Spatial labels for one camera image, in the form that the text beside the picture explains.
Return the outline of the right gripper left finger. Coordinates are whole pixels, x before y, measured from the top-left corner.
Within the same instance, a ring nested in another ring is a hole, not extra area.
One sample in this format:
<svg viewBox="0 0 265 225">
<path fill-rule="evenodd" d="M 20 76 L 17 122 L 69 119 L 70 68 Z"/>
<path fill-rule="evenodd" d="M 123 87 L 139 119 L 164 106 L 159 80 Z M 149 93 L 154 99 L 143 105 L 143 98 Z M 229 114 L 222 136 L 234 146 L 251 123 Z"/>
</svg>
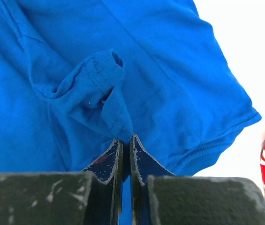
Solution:
<svg viewBox="0 0 265 225">
<path fill-rule="evenodd" d="M 123 143 L 80 172 L 0 173 L 0 225 L 117 225 Z"/>
</svg>

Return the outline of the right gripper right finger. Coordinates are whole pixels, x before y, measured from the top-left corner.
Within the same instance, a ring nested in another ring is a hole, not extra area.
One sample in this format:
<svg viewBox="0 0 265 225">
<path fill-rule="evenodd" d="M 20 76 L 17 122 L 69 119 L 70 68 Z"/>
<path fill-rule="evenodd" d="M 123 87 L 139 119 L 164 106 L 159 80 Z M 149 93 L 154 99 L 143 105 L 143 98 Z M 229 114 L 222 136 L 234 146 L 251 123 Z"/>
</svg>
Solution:
<svg viewBox="0 0 265 225">
<path fill-rule="evenodd" d="M 134 225 L 265 225 L 265 199 L 250 179 L 176 176 L 137 135 L 129 150 Z"/>
</svg>

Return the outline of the blue printed t shirt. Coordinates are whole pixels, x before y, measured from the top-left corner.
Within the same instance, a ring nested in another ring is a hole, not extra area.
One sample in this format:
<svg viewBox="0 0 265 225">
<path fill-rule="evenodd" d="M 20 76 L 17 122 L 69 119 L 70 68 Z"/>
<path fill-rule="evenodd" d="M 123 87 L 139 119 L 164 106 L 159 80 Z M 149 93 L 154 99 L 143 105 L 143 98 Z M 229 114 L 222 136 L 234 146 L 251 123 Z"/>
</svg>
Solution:
<svg viewBox="0 0 265 225">
<path fill-rule="evenodd" d="M 176 176 L 261 120 L 191 0 L 0 0 L 0 173 L 80 172 L 130 142 Z"/>
</svg>

